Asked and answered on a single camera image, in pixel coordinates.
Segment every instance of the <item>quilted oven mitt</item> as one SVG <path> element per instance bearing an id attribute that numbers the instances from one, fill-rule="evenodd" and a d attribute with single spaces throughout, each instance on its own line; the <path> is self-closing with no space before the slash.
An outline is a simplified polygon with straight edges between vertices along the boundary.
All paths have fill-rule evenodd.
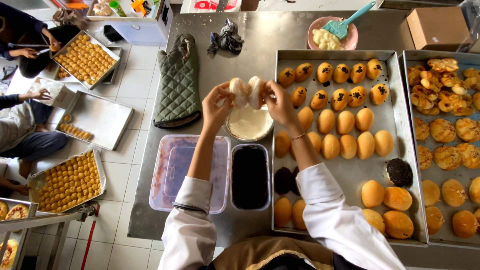
<path id="1" fill-rule="evenodd" d="M 198 96 L 198 52 L 190 34 L 175 36 L 169 54 L 158 52 L 160 104 L 154 113 L 154 126 L 181 128 L 202 116 Z"/>

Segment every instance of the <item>oven mitt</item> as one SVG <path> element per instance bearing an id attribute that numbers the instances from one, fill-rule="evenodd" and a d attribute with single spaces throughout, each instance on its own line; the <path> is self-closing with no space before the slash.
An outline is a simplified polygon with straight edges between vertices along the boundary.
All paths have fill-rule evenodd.
<path id="1" fill-rule="evenodd" d="M 169 54 L 158 52 L 160 104 L 154 112 L 154 126 L 181 128 L 202 116 L 198 96 L 198 52 L 190 34 L 175 36 Z"/>

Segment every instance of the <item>metal baking tray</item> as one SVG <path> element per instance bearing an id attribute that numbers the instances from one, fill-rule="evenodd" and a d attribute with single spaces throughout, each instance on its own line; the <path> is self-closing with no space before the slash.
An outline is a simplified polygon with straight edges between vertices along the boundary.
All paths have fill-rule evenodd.
<path id="1" fill-rule="evenodd" d="M 112 51 L 113 53 L 115 53 L 116 55 L 118 55 L 118 57 L 122 57 L 123 55 L 123 48 L 121 46 L 107 46 L 107 48 Z M 70 77 L 65 77 L 65 78 L 60 78 L 58 76 L 58 73 L 59 73 L 59 69 L 60 69 L 60 65 L 58 65 L 56 62 L 55 62 L 55 67 L 54 67 L 54 70 L 55 70 L 55 78 L 54 80 L 56 81 L 60 81 L 60 82 L 63 82 L 63 83 L 79 83 L 78 80 L 73 77 L 73 76 L 70 76 Z M 105 79 L 103 79 L 100 83 L 103 84 L 103 85 L 111 85 L 113 84 L 113 82 L 115 81 L 115 78 L 117 77 L 117 74 L 119 72 L 119 66 L 117 66 L 113 71 L 109 71 L 108 73 L 105 73 L 107 76 L 105 77 Z"/>
<path id="2" fill-rule="evenodd" d="M 67 160 L 71 160 L 73 158 L 76 158 L 78 156 L 81 156 L 83 154 L 85 154 L 86 152 L 92 150 L 93 151 L 93 155 L 95 157 L 95 163 L 96 163 L 96 167 L 97 167 L 97 170 L 98 170 L 98 175 L 100 175 L 100 194 L 97 195 L 97 196 L 94 196 L 94 197 L 91 197 L 90 199 L 87 199 L 86 201 L 89 201 L 93 198 L 96 198 L 102 194 L 105 193 L 105 189 L 106 189 L 106 180 L 107 180 L 107 177 L 105 176 L 105 171 L 103 170 L 103 165 L 102 165 L 102 160 L 100 159 L 100 153 L 98 152 L 97 149 L 95 149 L 95 146 L 94 145 L 89 145 L 87 150 L 83 153 L 80 153 L 78 155 L 74 155 L 74 156 L 71 156 L 67 159 L 65 159 L 64 161 L 60 162 L 59 164 L 62 164 L 64 162 L 66 162 Z M 47 185 L 47 181 L 45 179 L 46 175 L 45 175 L 45 171 L 47 170 L 50 170 L 51 168 L 54 168 L 56 167 L 57 165 L 59 164 L 56 164 L 55 166 L 52 166 L 48 169 L 45 169 L 41 172 L 37 172 L 33 175 L 29 175 L 28 176 L 28 186 L 31 187 L 32 189 L 30 190 L 28 196 L 30 198 L 30 201 L 32 202 L 40 202 L 40 194 L 38 193 L 44 186 Z M 86 201 L 83 201 L 82 203 L 80 204 L 77 204 L 75 206 L 72 206 L 68 209 L 66 209 L 65 211 L 62 211 L 62 212 L 66 212 L 72 208 L 75 208 L 83 203 L 85 203 Z"/>
<path id="3" fill-rule="evenodd" d="M 93 0 L 92 4 L 90 5 L 90 8 L 87 11 L 86 17 L 91 20 L 91 21 L 124 21 L 124 22 L 152 22 L 156 23 L 158 22 L 158 19 L 160 17 L 160 9 L 163 7 L 163 2 L 164 0 L 160 0 L 155 4 L 155 14 L 151 18 L 139 18 L 133 16 L 130 11 L 132 11 L 132 2 L 129 0 L 119 0 L 120 6 L 122 7 L 123 11 L 127 15 L 127 17 L 119 17 L 118 15 L 115 14 L 115 12 L 112 10 L 112 14 L 110 16 L 98 16 L 93 12 L 93 7 L 95 4 L 98 3 L 98 0 Z M 152 7 L 152 1 L 148 1 L 148 6 Z"/>
<path id="4" fill-rule="evenodd" d="M 93 85 L 89 85 L 86 81 L 80 81 L 78 79 L 76 79 L 72 73 L 70 73 L 68 70 L 67 72 L 70 74 L 70 76 L 76 80 L 77 82 L 81 83 L 83 86 L 85 86 L 87 89 L 89 90 L 92 90 L 93 88 L 95 88 L 95 86 L 97 86 L 100 82 L 102 82 L 107 76 L 108 74 L 114 70 L 119 64 L 120 64 L 120 57 L 118 55 L 116 55 L 115 53 L 113 53 L 112 51 L 110 51 L 107 47 L 105 47 L 102 43 L 100 43 L 98 40 L 96 40 L 95 38 L 93 38 L 91 35 L 87 34 L 85 31 L 80 31 L 78 34 L 75 35 L 74 38 L 72 38 L 67 44 L 64 44 L 63 48 L 61 48 L 59 51 L 57 51 L 57 53 L 55 53 L 55 55 L 53 56 L 53 60 L 60 66 L 60 64 L 55 60 L 55 57 L 61 55 L 61 54 L 64 54 L 64 53 L 67 53 L 67 48 L 70 46 L 71 43 L 75 42 L 77 39 L 78 39 L 78 36 L 80 35 L 88 35 L 90 37 L 90 42 L 92 44 L 99 44 L 102 49 L 104 51 L 106 51 L 108 53 L 108 55 L 115 59 L 115 63 L 107 70 L 107 72 L 105 72 L 101 77 L 100 79 L 98 79 Z"/>
<path id="5" fill-rule="evenodd" d="M 384 67 L 384 72 L 374 81 L 368 77 L 365 77 L 359 84 L 349 84 L 348 82 L 337 84 L 333 81 L 333 79 L 331 79 L 329 86 L 323 86 L 317 81 L 316 71 L 322 62 L 328 62 L 334 67 L 340 63 L 344 63 L 349 67 L 352 67 L 354 64 L 359 62 L 367 64 L 368 60 L 373 58 L 377 58 Z M 339 88 L 344 88 L 345 90 L 350 91 L 355 86 L 363 86 L 365 89 L 367 89 L 367 91 L 370 91 L 370 89 L 378 83 L 383 83 L 390 88 L 390 96 L 382 105 L 375 106 L 370 101 L 370 98 L 368 98 L 368 100 L 365 101 L 361 106 L 356 108 L 347 106 L 344 110 L 349 110 L 355 115 L 359 110 L 363 109 L 364 106 L 370 108 L 375 115 L 375 121 L 369 131 L 372 133 L 372 135 L 384 129 L 389 131 L 394 137 L 395 141 L 395 147 L 393 151 L 386 157 L 380 157 L 374 153 L 367 160 L 360 160 L 358 156 L 347 160 L 340 155 L 333 160 L 324 160 L 320 154 L 320 160 L 327 165 L 333 176 L 342 187 L 346 198 L 346 203 L 351 206 L 358 206 L 362 209 L 366 208 L 361 200 L 361 188 L 363 184 L 371 179 L 374 179 L 382 184 L 383 187 L 392 186 L 392 183 L 388 180 L 386 175 L 387 162 L 394 158 L 401 158 L 407 162 L 412 168 L 413 184 L 410 187 L 406 187 L 406 189 L 412 195 L 413 203 L 411 207 L 405 211 L 405 213 L 408 214 L 413 221 L 413 236 L 411 239 L 404 240 L 390 238 L 386 234 L 385 236 L 387 237 L 388 242 L 391 244 L 427 246 L 428 236 L 425 221 L 425 211 L 422 201 L 423 198 L 421 195 L 421 185 L 415 162 L 415 150 L 410 119 L 408 116 L 408 104 L 407 100 L 405 99 L 402 76 L 396 52 L 393 50 L 278 50 L 275 78 L 277 78 L 278 72 L 282 69 L 286 67 L 295 69 L 299 64 L 304 62 L 312 63 L 314 67 L 312 75 L 310 75 L 310 77 L 303 82 L 294 82 L 287 87 L 288 92 L 292 92 L 298 86 L 303 86 L 308 90 L 305 102 L 298 109 L 296 109 L 296 112 L 300 111 L 305 106 L 309 106 L 310 99 L 319 89 L 324 89 L 328 93 L 329 99 L 331 99 L 333 92 Z M 332 109 L 330 102 L 327 103 L 327 105 L 321 110 L 313 111 L 314 121 L 308 130 L 308 132 L 317 132 L 322 139 L 325 137 L 325 135 L 321 134 L 317 130 L 317 118 L 320 112 L 324 109 Z M 335 118 L 337 118 L 340 111 L 333 111 L 335 113 Z M 275 134 L 284 129 L 285 128 L 283 126 L 276 123 L 274 128 Z M 335 137 L 337 137 L 337 139 L 340 138 L 340 134 L 336 131 L 336 127 L 334 127 L 330 134 L 333 134 Z M 354 128 L 349 134 L 354 138 L 357 138 L 361 132 Z M 275 142 L 272 145 L 272 153 L 275 153 Z M 281 167 L 287 167 L 293 171 L 296 166 L 297 163 L 295 160 L 293 160 L 290 154 L 287 154 L 281 159 L 274 156 L 272 166 L 272 182 L 275 183 L 275 172 L 278 169 Z M 280 198 L 280 195 L 275 192 L 275 187 L 272 194 L 272 203 L 275 204 L 275 202 Z M 295 195 L 291 191 L 286 194 L 286 197 L 292 204 L 300 199 L 299 196 Z M 381 204 L 375 207 L 374 210 L 383 215 L 389 210 L 389 208 L 384 204 Z M 272 229 L 275 232 L 307 234 L 306 231 L 295 229 L 291 223 L 292 221 L 289 221 L 287 224 L 287 227 L 290 228 L 275 227 L 273 211 L 274 207 L 272 207 Z"/>
<path id="6" fill-rule="evenodd" d="M 411 67 L 413 65 L 422 65 L 427 70 L 430 70 L 430 67 L 427 65 L 427 61 L 431 58 L 447 58 L 451 57 L 458 61 L 458 77 L 460 79 L 465 79 L 462 72 L 469 68 L 474 67 L 476 69 L 480 69 L 480 54 L 473 54 L 473 53 L 461 53 L 461 52 L 446 52 L 446 51 L 430 51 L 430 50 L 405 50 L 401 55 L 400 59 L 403 62 L 403 71 L 404 71 L 404 78 L 407 78 L 407 67 Z M 404 85 L 406 86 L 406 95 L 408 96 L 408 108 L 411 113 L 410 124 L 412 126 L 413 136 L 415 138 L 415 131 L 414 131 L 414 124 L 413 124 L 413 117 L 418 117 L 424 120 L 427 124 L 433 121 L 436 118 L 443 118 L 451 122 L 455 125 L 455 121 L 460 118 L 471 118 L 475 121 L 480 120 L 480 113 L 475 110 L 475 113 L 471 116 L 455 116 L 451 113 L 440 111 L 438 115 L 424 115 L 420 113 L 417 109 L 413 109 L 413 106 L 410 103 L 410 87 L 408 87 L 408 80 L 404 81 Z M 469 89 L 468 93 L 473 96 L 475 90 Z M 459 143 L 464 143 L 458 136 L 449 143 L 439 143 L 435 141 L 431 135 L 429 135 L 425 140 L 417 141 L 414 140 L 415 150 L 417 149 L 417 145 L 422 145 L 428 148 L 431 152 L 433 152 L 437 147 L 442 145 L 448 146 L 456 146 Z M 480 141 L 476 141 L 471 143 L 477 147 L 480 147 Z M 475 178 L 480 176 L 480 170 L 472 170 L 460 165 L 458 168 L 452 171 L 446 171 L 441 169 L 437 166 L 435 161 L 432 161 L 431 166 L 428 169 L 420 170 L 419 169 L 419 176 L 420 180 L 432 180 L 434 181 L 439 188 L 442 188 L 442 184 L 447 181 L 448 179 L 457 179 L 462 183 L 465 187 L 465 192 L 468 195 L 468 188 L 470 186 L 471 178 Z M 468 210 L 470 212 L 474 212 L 480 205 L 474 204 L 470 198 L 465 200 L 459 207 L 452 207 L 446 204 L 442 198 L 440 198 L 440 202 L 435 203 L 434 206 L 438 207 L 444 216 L 444 224 L 439 232 L 436 234 L 430 235 L 430 243 L 435 245 L 455 245 L 455 246 L 463 246 L 463 247 L 470 247 L 470 248 L 478 248 L 480 249 L 480 234 L 476 233 L 472 238 L 463 239 L 455 235 L 452 229 L 452 216 L 457 211 L 460 210 Z"/>
<path id="7" fill-rule="evenodd" d="M 7 198 L 0 198 L 0 201 L 6 203 L 8 205 L 8 211 L 12 209 L 12 207 L 16 206 L 17 204 L 25 204 L 28 206 L 28 214 L 27 217 L 33 217 L 35 216 L 38 203 L 35 202 L 27 202 L 27 201 L 20 201 L 20 200 L 14 200 L 14 199 L 7 199 Z M 31 229 L 26 229 L 26 230 L 20 230 L 18 232 L 10 232 L 10 238 L 12 240 L 17 241 L 18 243 L 18 248 L 17 248 L 17 253 L 15 255 L 15 259 L 13 261 L 13 265 L 10 268 L 5 268 L 5 269 L 20 269 L 22 266 L 21 258 L 24 257 L 25 250 L 24 250 L 24 243 L 27 238 L 27 235 L 30 233 Z M 0 239 L 3 241 L 5 239 L 5 233 L 0 233 Z"/>
<path id="8" fill-rule="evenodd" d="M 56 131 L 77 138 L 60 129 L 67 114 L 72 116 L 71 124 L 93 134 L 90 140 L 81 140 L 113 151 L 127 128 L 133 115 L 133 108 L 107 98 L 77 91 L 63 113 L 61 121 L 55 126 Z"/>

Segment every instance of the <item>person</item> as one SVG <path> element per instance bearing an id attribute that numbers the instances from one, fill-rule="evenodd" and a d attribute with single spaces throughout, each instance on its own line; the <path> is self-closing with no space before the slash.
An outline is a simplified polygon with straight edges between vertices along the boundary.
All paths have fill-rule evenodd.
<path id="1" fill-rule="evenodd" d="M 67 144 L 64 134 L 49 132 L 45 127 L 53 107 L 33 100 L 49 100 L 48 94 L 46 89 L 41 89 L 0 96 L 0 110 L 12 108 L 8 117 L 0 119 L 0 157 L 18 158 L 18 173 L 25 179 L 35 160 Z"/>
<path id="2" fill-rule="evenodd" d="M 212 262 L 216 230 L 207 217 L 212 195 L 209 179 L 214 139 L 234 99 L 234 94 L 225 90 L 228 86 L 229 82 L 216 86 L 203 100 L 202 132 L 165 222 L 165 251 L 158 269 L 404 270 L 385 237 L 367 223 L 361 209 L 345 204 L 342 189 L 320 162 L 298 121 L 290 94 L 274 81 L 265 84 L 264 102 L 271 117 L 294 138 L 292 147 L 299 153 L 296 158 L 300 170 L 296 181 L 307 204 L 303 219 L 308 233 L 318 243 L 260 236 L 226 248 Z"/>
<path id="3" fill-rule="evenodd" d="M 60 44 L 67 44 L 80 30 L 73 25 L 61 25 L 47 29 L 47 24 L 34 17 L 0 2 L 0 57 L 9 61 L 19 59 L 19 70 L 23 77 L 35 78 L 51 63 L 49 52 L 39 54 L 47 47 L 12 49 L 12 44 L 45 45 L 48 40 L 52 51 L 60 50 Z"/>

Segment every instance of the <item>stainless steel table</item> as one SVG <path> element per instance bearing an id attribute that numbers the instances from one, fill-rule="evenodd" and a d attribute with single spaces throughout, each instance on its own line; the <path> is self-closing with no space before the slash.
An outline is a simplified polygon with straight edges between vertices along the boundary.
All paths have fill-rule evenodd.
<path id="1" fill-rule="evenodd" d="M 319 17 L 336 16 L 349 17 L 352 11 L 331 12 L 235 12 L 235 13 L 192 13 L 176 14 L 173 17 L 167 51 L 172 47 L 173 37 L 179 33 L 190 33 L 195 37 L 200 55 L 200 69 L 198 74 L 198 88 L 200 99 L 216 85 L 229 81 L 233 77 L 251 78 L 255 75 L 265 80 L 275 79 L 275 62 L 277 49 L 305 49 L 306 34 L 310 24 Z M 359 32 L 357 49 L 393 49 L 401 52 L 404 49 L 414 49 L 413 41 L 406 24 L 407 11 L 369 11 L 355 21 Z M 230 51 L 219 50 L 217 55 L 207 53 L 210 44 L 210 33 L 219 33 L 229 18 L 236 22 L 239 34 L 245 40 L 240 55 Z M 157 93 L 156 104 L 160 93 Z M 167 134 L 199 134 L 202 121 L 179 130 L 165 130 L 156 128 L 150 123 L 148 137 L 140 169 L 135 201 L 133 203 L 129 237 L 161 240 L 165 220 L 168 212 L 153 210 L 149 203 L 150 185 L 152 182 L 156 155 L 160 139 Z M 226 136 L 221 130 L 218 134 Z M 232 139 L 232 147 L 239 142 Z M 272 157 L 272 134 L 259 141 L 264 145 Z M 273 235 L 271 230 L 271 208 L 264 211 L 237 211 L 230 201 L 226 209 L 210 219 L 215 223 L 217 230 L 217 246 L 227 247 L 237 241 L 252 236 Z M 436 256 L 435 262 L 425 261 L 425 252 L 431 248 L 413 248 L 394 246 L 399 250 L 399 257 L 405 265 L 429 266 L 438 268 L 468 268 L 459 260 L 447 262 L 449 256 Z M 461 254 L 465 258 L 468 250 Z"/>

